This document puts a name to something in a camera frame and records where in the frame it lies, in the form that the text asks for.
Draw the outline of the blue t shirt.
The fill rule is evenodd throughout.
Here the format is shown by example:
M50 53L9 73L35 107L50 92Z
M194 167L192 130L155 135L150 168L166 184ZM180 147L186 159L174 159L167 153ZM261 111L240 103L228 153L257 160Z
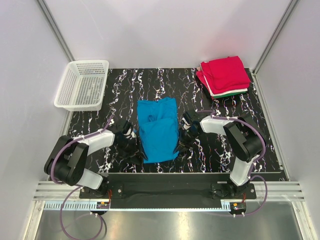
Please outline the blue t shirt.
M174 160L179 152L178 108L174 98L137 102L139 137L145 153L144 164Z

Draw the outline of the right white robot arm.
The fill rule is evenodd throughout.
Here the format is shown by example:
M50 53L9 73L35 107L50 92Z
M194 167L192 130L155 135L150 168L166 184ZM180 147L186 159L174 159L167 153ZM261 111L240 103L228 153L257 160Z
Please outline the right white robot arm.
M266 152L266 141L252 117L222 117L210 113L202 115L195 110L183 114L183 126L179 129L175 153L182 153L192 147L202 134L217 134L227 138L235 155L233 170L227 183L212 186L212 197L216 199L242 198L252 179L251 173L256 163Z

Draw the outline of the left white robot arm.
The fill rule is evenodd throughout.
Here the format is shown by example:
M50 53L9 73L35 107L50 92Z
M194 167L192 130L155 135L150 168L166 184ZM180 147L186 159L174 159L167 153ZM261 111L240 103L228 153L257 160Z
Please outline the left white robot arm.
M108 178L86 169L86 162L89 155L112 146L131 164L141 165L148 159L132 123L123 119L112 123L109 119L104 128L93 133L78 138L59 137L44 165L44 172L56 184L82 187L97 198L109 197L113 191Z

